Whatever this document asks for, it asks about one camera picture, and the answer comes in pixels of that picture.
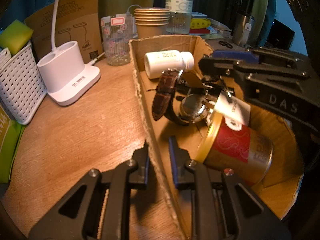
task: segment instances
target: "green sponge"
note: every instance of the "green sponge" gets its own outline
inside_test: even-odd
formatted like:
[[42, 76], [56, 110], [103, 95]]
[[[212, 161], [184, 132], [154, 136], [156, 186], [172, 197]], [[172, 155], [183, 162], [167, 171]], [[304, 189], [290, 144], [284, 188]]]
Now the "green sponge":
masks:
[[0, 33], [0, 47], [8, 47], [11, 55], [15, 55], [30, 40], [32, 33], [32, 29], [22, 22], [15, 20]]

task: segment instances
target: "wooden tabletop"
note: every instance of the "wooden tabletop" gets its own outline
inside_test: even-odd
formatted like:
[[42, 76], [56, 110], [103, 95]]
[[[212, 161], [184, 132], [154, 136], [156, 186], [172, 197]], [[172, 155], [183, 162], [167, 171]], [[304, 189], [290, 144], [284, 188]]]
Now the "wooden tabletop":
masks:
[[[76, 103], [48, 96], [26, 127], [3, 206], [28, 236], [31, 227], [91, 168], [113, 169], [143, 146], [144, 131], [131, 64], [96, 64], [100, 80]], [[150, 168], [147, 190], [132, 190], [130, 239], [179, 239]]]

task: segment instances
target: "water bottle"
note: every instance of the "water bottle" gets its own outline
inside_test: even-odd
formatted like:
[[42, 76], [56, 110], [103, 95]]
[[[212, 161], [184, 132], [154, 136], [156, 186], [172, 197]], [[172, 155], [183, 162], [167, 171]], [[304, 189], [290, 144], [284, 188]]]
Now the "water bottle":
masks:
[[165, 0], [170, 10], [167, 32], [171, 34], [188, 34], [190, 30], [193, 0]]

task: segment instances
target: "tin can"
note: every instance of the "tin can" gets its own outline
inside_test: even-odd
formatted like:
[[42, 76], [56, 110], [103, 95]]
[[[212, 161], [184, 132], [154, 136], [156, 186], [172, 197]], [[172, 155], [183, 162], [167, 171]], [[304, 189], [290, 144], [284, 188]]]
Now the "tin can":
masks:
[[220, 171], [232, 168], [252, 186], [267, 173], [272, 148], [268, 137], [244, 125], [240, 131], [232, 130], [223, 115], [215, 112], [195, 160]]

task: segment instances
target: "brown cardboard box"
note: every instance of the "brown cardboard box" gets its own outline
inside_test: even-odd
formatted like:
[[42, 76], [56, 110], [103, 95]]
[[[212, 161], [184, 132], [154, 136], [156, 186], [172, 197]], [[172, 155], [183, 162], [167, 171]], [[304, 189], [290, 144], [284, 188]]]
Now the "brown cardboard box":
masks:
[[[38, 59], [51, 51], [51, 25], [53, 4], [25, 19], [34, 30], [33, 45]], [[58, 5], [56, 46], [67, 41], [78, 41], [84, 63], [100, 55], [102, 51], [98, 19], [98, 0], [60, 0]]]
[[[179, 147], [188, 150], [193, 157], [206, 134], [207, 127], [204, 123], [198, 123], [197, 126], [179, 126], [165, 117], [159, 121], [153, 120], [151, 106], [157, 80], [148, 79], [144, 68], [144, 55], [147, 52], [170, 49], [190, 51], [197, 63], [203, 54], [212, 53], [212, 49], [201, 37], [188, 35], [163, 35], [131, 40], [129, 46], [141, 116], [149, 143], [150, 160], [163, 189], [172, 219], [179, 228], [181, 237], [187, 239], [191, 229], [190, 191], [179, 192], [174, 188], [168, 138], [175, 135]], [[201, 77], [198, 64], [195, 64], [193, 71]], [[241, 89], [232, 79], [226, 79], [226, 83], [235, 88], [238, 98], [243, 99]], [[253, 190], [279, 218], [283, 218], [295, 203], [303, 177], [302, 158], [297, 150], [294, 134], [282, 118], [253, 105], [250, 126], [268, 136], [274, 145], [271, 167], [262, 182], [253, 186]]]

